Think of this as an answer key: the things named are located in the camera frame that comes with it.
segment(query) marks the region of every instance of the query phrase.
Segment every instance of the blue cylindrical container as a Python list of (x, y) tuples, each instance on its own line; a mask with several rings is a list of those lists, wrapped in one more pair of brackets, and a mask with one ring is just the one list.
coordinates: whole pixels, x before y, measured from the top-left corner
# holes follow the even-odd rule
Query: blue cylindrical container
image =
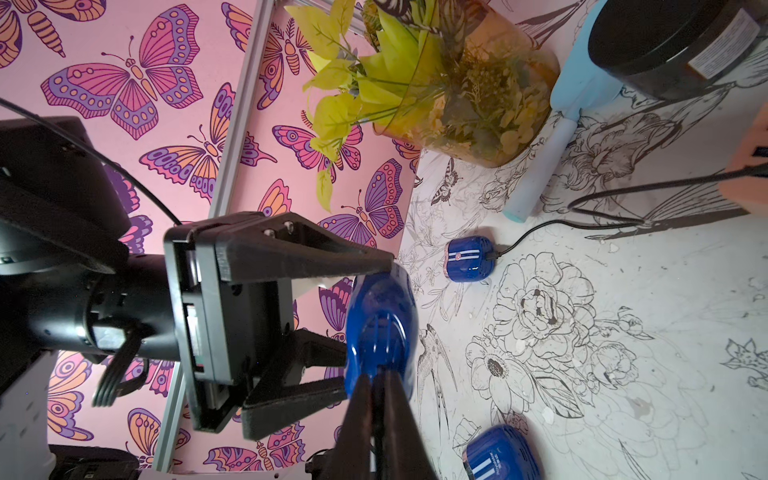
[(487, 237), (456, 238), (445, 246), (443, 273), (454, 282), (479, 282), (495, 264), (493, 242)]
[(472, 440), (464, 452), (469, 480), (541, 480), (525, 437), (509, 425), (496, 425)]

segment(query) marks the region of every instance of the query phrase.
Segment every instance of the butterfly wallpaper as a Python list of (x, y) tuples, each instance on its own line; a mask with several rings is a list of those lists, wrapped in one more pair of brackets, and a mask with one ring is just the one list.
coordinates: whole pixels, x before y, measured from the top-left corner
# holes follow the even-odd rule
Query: butterfly wallpaper
[[(216, 193), (256, 6), (257, 0), (0, 0), (0, 91), (13, 92), (12, 100), (42, 116), (79, 117), (95, 148), (179, 218), (201, 220)], [(362, 37), (350, 34), (348, 40), (362, 53), (369, 48)], [(323, 92), (302, 91), (314, 73), (309, 50), (290, 16), (276, 9), (230, 209), (295, 212), (397, 254), (419, 148), (363, 125), (347, 138), (340, 159), (315, 152), (306, 112)], [(0, 119), (10, 117), (0, 111)], [(320, 170), (333, 180), (330, 211), (316, 196)], [(105, 171), (131, 222), (120, 240), (134, 254), (163, 253), (171, 222), (129, 180)], [(294, 326), (345, 341), (353, 281), (296, 298)], [(150, 361), (138, 391), (108, 409), (92, 408), (110, 361), (61, 353), (48, 388), (48, 441), (125, 450), (150, 468), (174, 364)], [(143, 359), (135, 359), (124, 379), (143, 369)], [(304, 378), (340, 375), (342, 369), (316, 367)], [(216, 435), (194, 431), (183, 416), (174, 472), (272, 470), (306, 461), (333, 447), (346, 403), (260, 442), (243, 440), (237, 415)]]

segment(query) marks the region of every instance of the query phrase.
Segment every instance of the label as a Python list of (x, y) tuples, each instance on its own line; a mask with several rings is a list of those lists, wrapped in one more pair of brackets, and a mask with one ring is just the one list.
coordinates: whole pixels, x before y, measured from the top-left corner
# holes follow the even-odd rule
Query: label
[(760, 26), (757, 22), (743, 8), (739, 8), (739, 12), (723, 33), (688, 64), (709, 80), (744, 53), (759, 33)]

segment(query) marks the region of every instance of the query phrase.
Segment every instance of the black cable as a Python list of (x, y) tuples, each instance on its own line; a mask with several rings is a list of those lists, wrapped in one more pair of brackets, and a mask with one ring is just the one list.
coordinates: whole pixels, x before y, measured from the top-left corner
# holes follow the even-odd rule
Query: black cable
[(315, 455), (318, 455), (318, 454), (320, 454), (320, 453), (325, 453), (325, 452), (328, 452), (329, 450), (330, 450), (330, 449), (320, 449), (320, 450), (318, 450), (317, 452), (314, 452), (312, 455), (310, 455), (310, 457), (309, 457), (307, 460), (305, 460), (305, 461), (304, 461), (304, 463), (310, 463), (310, 461), (311, 461), (313, 458), (315, 458)]
[(637, 226), (637, 222), (611, 223), (611, 224), (607, 224), (607, 225), (599, 225), (599, 224), (587, 225), (586, 223), (575, 223), (575, 222), (571, 222), (571, 221), (568, 221), (568, 220), (560, 220), (560, 219), (549, 220), (549, 221), (546, 221), (544, 223), (540, 223), (539, 225), (531, 228), (529, 231), (523, 233), (522, 236), (520, 238), (518, 238), (518, 241), (514, 242), (511, 247), (507, 247), (504, 250), (502, 250), (501, 252), (497, 252), (496, 253), (496, 258), (499, 258), (501, 255), (504, 255), (506, 253), (511, 252), (517, 245), (519, 245), (523, 240), (525, 240), (525, 238), (528, 235), (530, 235), (531, 233), (534, 233), (536, 230), (538, 230), (540, 228), (548, 227), (549, 225), (555, 225), (555, 224), (558, 224), (558, 223), (560, 225), (566, 225), (568, 227), (578, 228), (580, 230), (609, 230), (609, 229), (612, 229), (612, 228), (624, 228), (624, 227), (635, 227), (635, 226)]
[(732, 180), (740, 177), (762, 177), (768, 174), (768, 163), (754, 165), (751, 167), (744, 167), (741, 170), (734, 170), (731, 172), (725, 172), (723, 174), (707, 175), (704, 177), (686, 178), (683, 180), (670, 180), (667, 182), (658, 182), (655, 184), (637, 185), (636, 187), (616, 188), (613, 190), (606, 190), (605, 192), (599, 192), (596, 194), (584, 195), (568, 204), (568, 210), (577, 214), (591, 215), (592, 217), (604, 218), (605, 220), (613, 220), (617, 222), (631, 222), (635, 225), (641, 225), (646, 222), (642, 218), (629, 218), (620, 217), (618, 215), (604, 214), (596, 210), (586, 210), (579, 208), (577, 205), (587, 203), (589, 200), (596, 200), (598, 198), (614, 197), (616, 195), (635, 194), (637, 192), (648, 192), (651, 190), (659, 190), (662, 188), (674, 188), (674, 187), (689, 187), (691, 185), (708, 184), (712, 182), (721, 182), (724, 180)]
[(73, 134), (69, 133), (68, 131), (64, 130), (63, 128), (59, 127), (56, 124), (52, 124), (51, 122), (45, 120), (42, 117), (39, 117), (36, 114), (33, 114), (29, 110), (26, 110), (25, 108), (19, 107), (17, 104), (12, 103), (10, 101), (5, 100), (4, 98), (0, 98), (0, 105), (3, 107), (9, 109), (10, 111), (13, 111), (22, 117), (26, 117), (29, 120), (34, 121), (35, 123), (46, 127), (50, 131), (57, 134), (59, 137), (64, 138), (69, 143), (73, 144), (75, 147), (79, 148), (80, 150), (84, 151), (86, 154), (90, 154), (93, 157), (96, 157), (104, 164), (108, 165), (109, 168), (112, 170), (118, 172), (120, 175), (125, 177), (126, 180), (130, 181), (134, 187), (136, 187), (141, 193), (147, 196), (147, 198), (155, 205), (157, 205), (157, 208), (162, 210), (164, 214), (168, 216), (168, 218), (171, 219), (171, 221), (174, 222), (174, 225), (181, 225), (181, 220), (179, 220), (176, 215), (174, 215), (168, 207), (163, 204), (163, 202), (160, 201), (157, 197), (155, 197), (152, 192), (149, 191), (148, 188), (146, 188), (139, 180), (136, 180), (136, 178), (129, 174), (123, 167), (116, 164), (103, 154), (99, 153), (95, 148), (91, 147), (90, 145), (86, 144), (79, 138), (75, 137)]
[(522, 236), (518, 238), (518, 241), (514, 242), (511, 247), (507, 247), (501, 252), (496, 252), (495, 258), (499, 258), (500, 256), (511, 252), (515, 247), (517, 247), (517, 245), (520, 244), (520, 242), (525, 240), (525, 238), (528, 235), (530, 235), (531, 233), (534, 233), (536, 230), (540, 228), (544, 228), (549, 225), (555, 225), (559, 223), (560, 225), (567, 225), (568, 227), (578, 228), (580, 230), (610, 230), (614, 228), (636, 227), (638, 225), (643, 225), (647, 222), (643, 218), (620, 217), (618, 215), (604, 214), (596, 210), (586, 210), (584, 208), (577, 207), (577, 205), (585, 204), (589, 200), (596, 200), (598, 198), (604, 198), (604, 197), (613, 197), (615, 195), (635, 194), (637, 192), (648, 192), (651, 190), (660, 190), (662, 188), (689, 187), (691, 185), (708, 184), (711, 182), (721, 182), (724, 180), (732, 180), (734, 178), (740, 178), (740, 177), (749, 177), (749, 176), (764, 177), (766, 174), (768, 174), (768, 163), (754, 165), (751, 167), (744, 167), (741, 170), (734, 170), (734, 171), (726, 172), (723, 174), (714, 174), (714, 175), (707, 175), (704, 177), (686, 178), (683, 180), (670, 180), (667, 182), (657, 182), (655, 184), (637, 185), (636, 187), (615, 188), (613, 190), (606, 190), (605, 192), (584, 195), (583, 197), (579, 197), (576, 200), (570, 202), (568, 204), (568, 210), (571, 212), (575, 212), (577, 214), (591, 215), (592, 217), (604, 218), (605, 220), (613, 220), (621, 223), (607, 223), (605, 225), (600, 225), (596, 223), (594, 225), (587, 225), (585, 223), (575, 223), (568, 220), (559, 220), (559, 219), (549, 220), (547, 222), (540, 223), (539, 225), (531, 228), (529, 231), (523, 233)]

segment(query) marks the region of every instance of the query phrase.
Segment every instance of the clear plastic pot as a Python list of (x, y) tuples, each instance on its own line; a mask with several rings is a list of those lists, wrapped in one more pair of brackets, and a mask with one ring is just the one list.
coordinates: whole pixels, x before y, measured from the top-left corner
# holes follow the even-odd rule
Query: clear plastic pot
[(549, 51), (476, 0), (438, 0), (397, 112), (377, 133), (498, 167), (517, 157), (550, 112), (560, 68)]

